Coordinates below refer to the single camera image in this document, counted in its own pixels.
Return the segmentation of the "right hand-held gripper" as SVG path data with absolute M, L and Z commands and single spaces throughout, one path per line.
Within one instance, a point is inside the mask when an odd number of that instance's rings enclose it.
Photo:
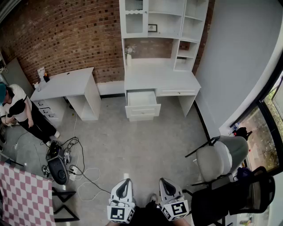
M 160 178 L 159 187 L 162 199 L 166 196 L 176 197 L 161 204 L 161 211 L 168 221 L 184 218 L 189 214 L 188 202 L 181 195 L 182 189 L 179 185 L 170 179 Z

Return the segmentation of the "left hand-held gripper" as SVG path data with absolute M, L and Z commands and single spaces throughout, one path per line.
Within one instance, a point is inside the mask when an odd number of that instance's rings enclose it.
M 116 223 L 130 223 L 135 213 L 135 199 L 131 179 L 124 179 L 114 186 L 111 197 L 107 206 L 108 220 Z

